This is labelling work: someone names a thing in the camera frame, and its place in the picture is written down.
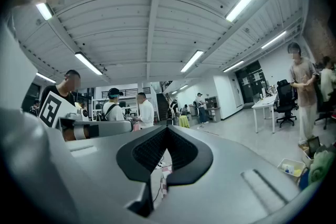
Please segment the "ceiling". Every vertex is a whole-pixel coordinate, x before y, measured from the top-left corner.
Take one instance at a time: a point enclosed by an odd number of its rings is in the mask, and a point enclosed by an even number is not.
[[[14,12],[17,37],[39,72],[57,81],[69,69],[81,88],[145,81],[192,79],[255,59],[260,47],[284,29],[279,43],[299,35],[308,0],[253,0],[230,23],[239,0],[59,0],[45,21],[35,5]],[[186,73],[196,50],[204,55]],[[98,76],[74,52],[82,51]]]

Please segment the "staircase railing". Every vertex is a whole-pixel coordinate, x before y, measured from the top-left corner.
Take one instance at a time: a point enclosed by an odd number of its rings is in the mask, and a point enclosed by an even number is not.
[[[162,84],[161,84],[161,90],[162,92],[167,89],[167,87],[172,83],[173,81],[170,80],[170,81],[164,81]]]
[[[125,90],[119,90],[121,91],[124,95],[123,96],[134,96],[138,94],[138,89],[125,89]],[[151,94],[151,88],[150,87],[146,87],[142,89],[144,94]],[[102,98],[106,98],[107,94],[109,91],[103,91],[101,92],[101,97]]]

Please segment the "pants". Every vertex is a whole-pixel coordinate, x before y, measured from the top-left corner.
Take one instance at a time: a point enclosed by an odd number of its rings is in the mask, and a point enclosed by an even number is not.
[[[299,144],[303,144],[313,136],[314,122],[316,120],[317,104],[299,108],[300,138]]]
[[[198,112],[200,114],[199,120],[201,123],[204,123],[207,121],[207,117],[205,115],[205,109],[204,108],[198,108]]]

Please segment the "backpack strap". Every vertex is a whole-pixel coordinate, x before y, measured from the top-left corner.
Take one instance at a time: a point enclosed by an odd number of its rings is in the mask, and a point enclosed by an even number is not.
[[[105,114],[105,117],[110,113],[110,111],[116,106],[116,104],[113,104],[112,106],[109,107],[109,109],[107,109],[107,112]]]

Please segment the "brick wall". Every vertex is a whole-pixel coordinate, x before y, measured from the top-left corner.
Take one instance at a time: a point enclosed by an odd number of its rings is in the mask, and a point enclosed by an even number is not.
[[[331,8],[327,0],[309,0],[309,10],[303,36],[317,63],[323,56],[336,62],[336,38],[328,27]]]

